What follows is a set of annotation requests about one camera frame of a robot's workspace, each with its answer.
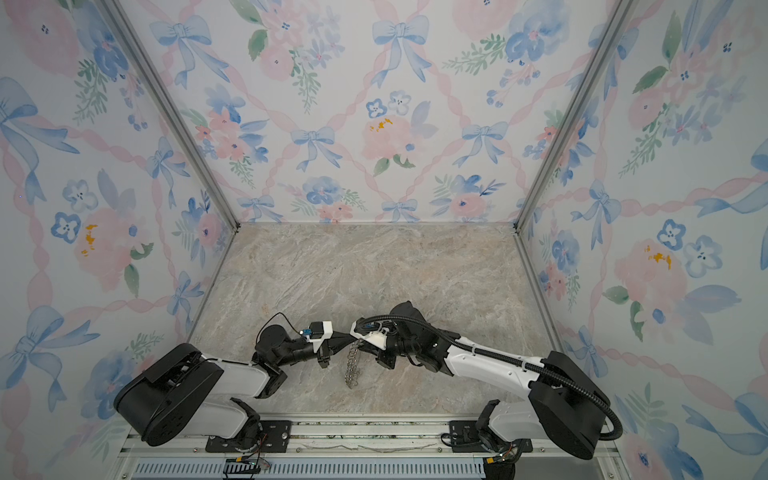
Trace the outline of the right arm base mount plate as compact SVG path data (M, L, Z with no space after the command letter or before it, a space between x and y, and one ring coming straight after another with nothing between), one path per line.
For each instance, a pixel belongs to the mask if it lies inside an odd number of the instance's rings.
M533 445L530 439L508 441L491 430L490 416L500 403L498 399L489 401L475 421L450 421L449 431L441 434L441 442L453 453L531 453Z

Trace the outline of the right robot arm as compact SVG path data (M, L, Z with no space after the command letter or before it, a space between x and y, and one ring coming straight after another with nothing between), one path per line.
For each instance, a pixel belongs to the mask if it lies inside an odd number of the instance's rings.
M358 319L350 333L386 368L404 357L430 372L480 381L522 399L520 405L489 401L475 423L471 446L502 454L521 451L524 441L545 439L575 458L590 460L602 440L606 400L559 352L541 358L479 345L430 324L411 302Z

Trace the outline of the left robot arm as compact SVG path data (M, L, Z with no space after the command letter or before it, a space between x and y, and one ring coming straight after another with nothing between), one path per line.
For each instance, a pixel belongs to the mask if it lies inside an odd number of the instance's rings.
M247 401L276 393L287 379L284 366L315 361L325 368L355 341L329 321L313 322L295 338L270 325L257 335L245 363L209 357L183 343L124 386L113 407L151 447L178 436L207 436L251 452L262 442L265 427Z

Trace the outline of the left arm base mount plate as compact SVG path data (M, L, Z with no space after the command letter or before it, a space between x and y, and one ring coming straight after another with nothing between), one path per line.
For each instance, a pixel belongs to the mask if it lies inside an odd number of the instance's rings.
M211 435L207 453L286 453L293 423L290 420L263 420L244 400L231 397L225 405L228 418L234 418L235 431Z

